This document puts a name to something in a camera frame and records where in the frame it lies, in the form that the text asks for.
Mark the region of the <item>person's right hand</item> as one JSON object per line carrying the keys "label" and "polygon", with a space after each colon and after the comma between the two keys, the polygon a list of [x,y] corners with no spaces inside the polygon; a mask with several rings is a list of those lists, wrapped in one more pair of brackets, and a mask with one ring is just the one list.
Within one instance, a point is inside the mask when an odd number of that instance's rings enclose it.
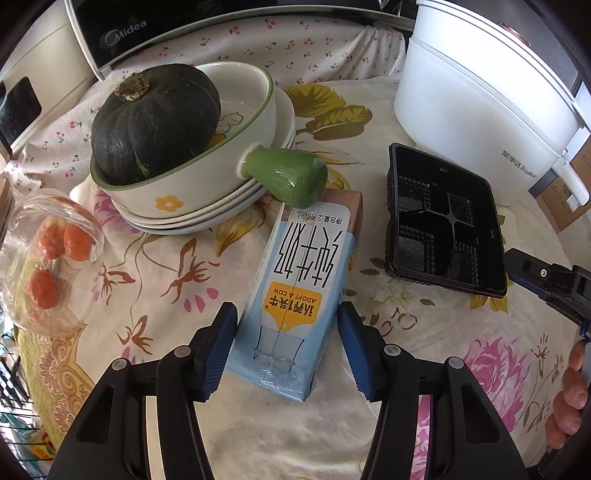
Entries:
{"label": "person's right hand", "polygon": [[570,352],[568,367],[562,377],[562,390],[553,401],[552,414],[545,426],[549,449],[561,449],[582,424],[582,410],[589,396],[582,375],[585,346],[586,342],[580,340]]}

